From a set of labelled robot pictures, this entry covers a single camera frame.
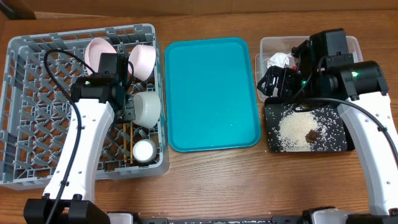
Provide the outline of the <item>large white plate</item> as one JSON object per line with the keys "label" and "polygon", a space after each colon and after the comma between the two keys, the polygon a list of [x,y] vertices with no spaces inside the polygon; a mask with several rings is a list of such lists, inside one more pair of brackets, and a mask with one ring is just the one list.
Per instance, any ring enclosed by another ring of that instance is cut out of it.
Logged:
{"label": "large white plate", "polygon": [[100,64],[100,57],[102,53],[116,53],[114,47],[102,38],[94,38],[85,49],[85,63],[88,65],[87,72],[91,75],[93,72],[89,69],[92,68],[95,72],[98,71]]}

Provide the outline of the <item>grey bowl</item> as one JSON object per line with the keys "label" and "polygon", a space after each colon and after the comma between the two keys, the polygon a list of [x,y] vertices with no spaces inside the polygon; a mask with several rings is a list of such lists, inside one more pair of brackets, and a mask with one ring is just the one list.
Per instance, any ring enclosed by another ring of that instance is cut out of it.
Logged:
{"label": "grey bowl", "polygon": [[161,112],[161,102],[155,91],[139,92],[133,96],[135,118],[134,124],[144,128],[153,128]]}

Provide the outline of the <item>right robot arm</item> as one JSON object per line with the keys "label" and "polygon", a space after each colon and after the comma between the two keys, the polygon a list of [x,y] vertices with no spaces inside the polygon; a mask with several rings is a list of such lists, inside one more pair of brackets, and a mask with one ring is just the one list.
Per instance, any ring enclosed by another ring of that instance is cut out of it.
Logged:
{"label": "right robot arm", "polygon": [[356,150],[369,212],[304,210],[300,223],[396,223],[397,131],[388,85],[374,61],[355,62],[343,29],[324,30],[269,67],[257,89],[266,97],[269,148],[275,152]]}

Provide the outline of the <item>white paper cup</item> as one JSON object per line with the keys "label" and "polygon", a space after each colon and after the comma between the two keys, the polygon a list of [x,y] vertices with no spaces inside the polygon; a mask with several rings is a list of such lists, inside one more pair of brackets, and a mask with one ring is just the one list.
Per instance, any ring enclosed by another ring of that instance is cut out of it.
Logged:
{"label": "white paper cup", "polygon": [[142,139],[133,146],[133,157],[141,164],[152,162],[157,156],[157,148],[150,139]]}

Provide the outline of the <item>small white plate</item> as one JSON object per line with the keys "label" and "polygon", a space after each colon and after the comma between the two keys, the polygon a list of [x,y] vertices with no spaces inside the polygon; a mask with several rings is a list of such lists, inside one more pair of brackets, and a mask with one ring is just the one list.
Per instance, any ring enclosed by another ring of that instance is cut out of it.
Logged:
{"label": "small white plate", "polygon": [[128,70],[131,75],[141,81],[147,80],[155,66],[156,50],[151,45],[136,45],[129,56]]}

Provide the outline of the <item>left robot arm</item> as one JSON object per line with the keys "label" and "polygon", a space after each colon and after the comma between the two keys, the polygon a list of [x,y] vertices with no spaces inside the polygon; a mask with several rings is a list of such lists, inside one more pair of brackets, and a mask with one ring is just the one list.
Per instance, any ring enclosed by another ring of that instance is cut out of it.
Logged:
{"label": "left robot arm", "polygon": [[52,81],[72,106],[62,153],[41,198],[24,207],[27,223],[133,223],[129,213],[105,213],[94,203],[95,180],[108,129],[121,122],[133,66],[118,53],[102,53],[99,68],[79,77],[67,93]]}

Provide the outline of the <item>white napkin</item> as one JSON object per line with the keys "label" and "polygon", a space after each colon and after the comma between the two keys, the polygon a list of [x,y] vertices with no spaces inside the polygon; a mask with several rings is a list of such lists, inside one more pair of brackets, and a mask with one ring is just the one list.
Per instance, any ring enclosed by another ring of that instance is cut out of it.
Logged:
{"label": "white napkin", "polygon": [[292,54],[278,52],[267,60],[267,68],[277,66],[280,68],[292,68],[295,65],[295,59]]}

